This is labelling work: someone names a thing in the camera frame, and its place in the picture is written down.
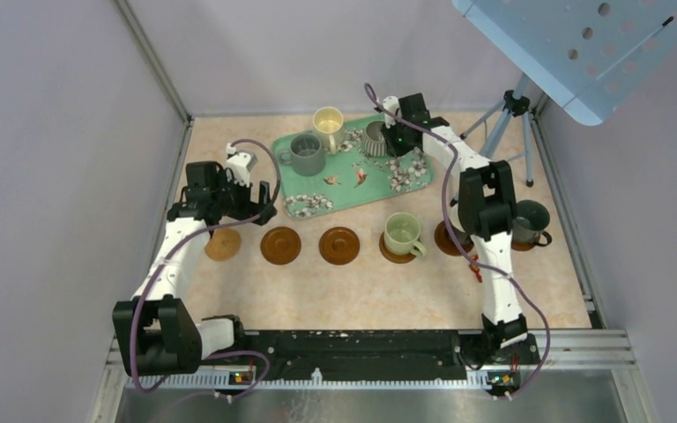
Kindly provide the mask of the ribbed grey mug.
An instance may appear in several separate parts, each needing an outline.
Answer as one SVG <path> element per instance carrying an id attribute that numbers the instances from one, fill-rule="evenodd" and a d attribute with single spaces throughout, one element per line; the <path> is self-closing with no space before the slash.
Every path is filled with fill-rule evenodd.
<path id="1" fill-rule="evenodd" d="M 383 121 L 370 122 L 362 134 L 362 148 L 367 157 L 376 158 L 387 155 L 387 144 L 384 140 Z"/>

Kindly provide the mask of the dark brown wooden coaster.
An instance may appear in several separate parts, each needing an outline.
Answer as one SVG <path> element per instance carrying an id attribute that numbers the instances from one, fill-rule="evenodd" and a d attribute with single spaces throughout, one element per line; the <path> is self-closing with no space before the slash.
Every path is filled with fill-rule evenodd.
<path id="1" fill-rule="evenodd" d="M 274 227 L 263 236 L 260 251 L 269 263 L 289 264 L 301 253 L 301 237 L 290 227 Z"/>
<path id="2" fill-rule="evenodd" d="M 326 262 L 344 265 L 351 263 L 359 255 L 361 242 L 354 230 L 335 226 L 323 233 L 318 247 L 321 257 Z"/>
<path id="3" fill-rule="evenodd" d="M 520 251 L 520 252 L 525 252 L 529 251 L 531 249 L 534 249 L 538 246 L 537 243 L 519 243 L 519 242 L 512 242 L 510 244 L 511 248 L 515 251 Z"/>
<path id="4" fill-rule="evenodd" d="M 448 256 L 461 256 L 461 252 L 458 250 L 458 248 L 455 245 L 455 242 L 450 242 L 450 240 L 446 237 L 444 233 L 444 229 L 447 228 L 445 226 L 445 223 L 441 221 L 437 227 L 435 228 L 435 244 L 436 246 L 446 255 Z M 463 250 L 466 253 L 471 253 L 474 250 L 475 246 L 473 244 L 473 248 L 470 250 L 466 250 L 463 248 Z"/>
<path id="5" fill-rule="evenodd" d="M 386 260 L 388 260 L 392 263 L 406 264 L 406 263 L 410 263 L 411 261 L 413 261 L 417 258 L 417 256 L 412 254 L 412 253 L 408 253 L 408 254 L 405 254 L 405 255 L 397 255 L 397 254 L 392 253 L 387 248 L 387 246 L 385 244 L 384 234 L 380 234 L 379 240 L 378 240 L 378 246 L 379 246 L 379 249 L 380 249 L 382 256 Z"/>

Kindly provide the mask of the light tan wooden coaster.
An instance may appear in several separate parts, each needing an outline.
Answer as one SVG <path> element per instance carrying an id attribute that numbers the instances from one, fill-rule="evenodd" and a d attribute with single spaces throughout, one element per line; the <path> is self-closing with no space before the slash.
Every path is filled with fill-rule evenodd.
<path id="1" fill-rule="evenodd" d="M 235 257 L 242 246 L 242 237 L 231 228 L 216 230 L 205 245 L 205 255 L 215 262 L 224 262 Z"/>

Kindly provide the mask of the light green mug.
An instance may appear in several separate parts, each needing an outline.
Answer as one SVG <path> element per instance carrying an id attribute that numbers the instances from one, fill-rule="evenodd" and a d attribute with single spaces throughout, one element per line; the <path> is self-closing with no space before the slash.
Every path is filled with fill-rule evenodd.
<path id="1" fill-rule="evenodd" d="M 391 214 L 384 226 L 385 247 L 397 256 L 425 256 L 428 249 L 420 242 L 421 224 L 408 212 Z"/>

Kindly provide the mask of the dark green mug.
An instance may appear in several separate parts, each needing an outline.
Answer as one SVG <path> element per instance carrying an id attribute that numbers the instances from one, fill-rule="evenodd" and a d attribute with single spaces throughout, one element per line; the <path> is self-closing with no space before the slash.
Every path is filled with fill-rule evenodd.
<path id="1" fill-rule="evenodd" d="M 518 247 L 548 247 L 553 237 L 547 231 L 550 214 L 542 203 L 522 200 L 516 205 L 512 242 Z"/>

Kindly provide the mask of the black mug white inside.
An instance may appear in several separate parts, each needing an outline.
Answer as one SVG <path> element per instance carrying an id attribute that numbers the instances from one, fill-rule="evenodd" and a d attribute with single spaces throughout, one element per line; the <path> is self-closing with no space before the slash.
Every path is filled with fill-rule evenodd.
<path id="1" fill-rule="evenodd" d="M 444 233 L 446 237 L 450 240 L 450 242 L 456 240 L 457 243 L 460 244 L 466 250 L 470 250 L 473 248 L 473 242 L 468 233 L 466 233 L 462 229 L 459 229 L 453 223 L 450 223 L 450 230 L 448 230 L 447 228 L 444 229 Z"/>

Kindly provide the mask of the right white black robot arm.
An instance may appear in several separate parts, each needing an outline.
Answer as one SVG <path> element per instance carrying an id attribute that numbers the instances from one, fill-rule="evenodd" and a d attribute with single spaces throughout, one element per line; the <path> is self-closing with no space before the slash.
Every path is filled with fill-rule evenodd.
<path id="1" fill-rule="evenodd" d="M 491 160 L 469 146 L 442 117 L 431 117 L 422 94 L 388 96 L 376 102 L 384 114 L 388 152 L 419 149 L 458 176 L 458 200 L 443 201 L 445 225 L 473 242 L 484 287 L 481 350 L 504 363 L 528 337 L 527 322 L 513 281 L 511 242 L 516 214 L 510 164 Z"/>

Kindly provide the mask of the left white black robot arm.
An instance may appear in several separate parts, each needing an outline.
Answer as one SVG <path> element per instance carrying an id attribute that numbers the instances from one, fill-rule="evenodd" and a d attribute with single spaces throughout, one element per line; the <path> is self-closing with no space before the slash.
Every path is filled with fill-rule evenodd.
<path id="1" fill-rule="evenodd" d="M 231 365 L 246 356 L 248 342 L 235 332 L 235 317 L 197 323 L 183 298 L 205 246 L 223 228 L 223 218 L 262 226 L 275 216 L 268 182 L 261 181 L 257 199 L 251 198 L 253 166 L 241 154 L 225 164 L 186 166 L 187 184 L 167 211 L 164 239 L 148 275 L 131 299 L 117 302 L 112 312 L 128 375 L 191 374 L 213 353 Z"/>

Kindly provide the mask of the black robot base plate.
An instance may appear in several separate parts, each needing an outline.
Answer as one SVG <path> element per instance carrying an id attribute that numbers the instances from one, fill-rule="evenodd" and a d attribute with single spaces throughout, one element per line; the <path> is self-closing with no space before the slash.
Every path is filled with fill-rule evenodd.
<path id="1" fill-rule="evenodd" d="M 305 381 L 319 370 L 327 382 L 463 380 L 485 366 L 535 365 L 534 336 L 501 350 L 480 330 L 261 330 L 235 337 L 231 352 L 205 365 L 243 365 L 268 371 L 268 381 Z"/>

